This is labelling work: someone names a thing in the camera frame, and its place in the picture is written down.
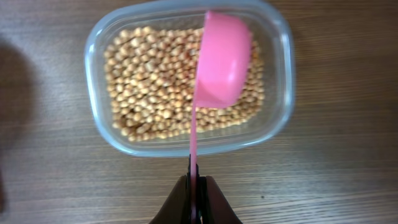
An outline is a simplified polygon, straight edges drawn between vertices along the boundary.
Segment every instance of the wood grain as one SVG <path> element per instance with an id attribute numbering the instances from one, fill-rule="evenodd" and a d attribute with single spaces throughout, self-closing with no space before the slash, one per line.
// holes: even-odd
<path id="1" fill-rule="evenodd" d="M 83 46 L 142 1 L 0 1 L 0 223 L 148 223 L 187 159 L 98 134 Z M 398 223 L 398 3 L 271 1 L 295 41 L 297 104 L 264 144 L 199 158 L 244 223 Z"/>

